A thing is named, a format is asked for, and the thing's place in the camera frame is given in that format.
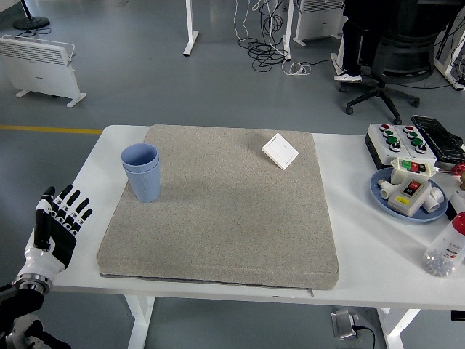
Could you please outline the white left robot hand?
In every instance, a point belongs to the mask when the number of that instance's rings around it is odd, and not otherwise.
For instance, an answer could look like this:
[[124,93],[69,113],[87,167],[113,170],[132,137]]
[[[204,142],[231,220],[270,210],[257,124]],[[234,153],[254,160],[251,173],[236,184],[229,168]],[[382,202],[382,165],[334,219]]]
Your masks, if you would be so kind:
[[35,226],[25,248],[25,264],[17,275],[17,285],[26,283],[52,287],[55,277],[69,265],[77,244],[77,235],[93,209],[81,191],[71,184],[55,193],[53,186],[41,196],[35,211]]

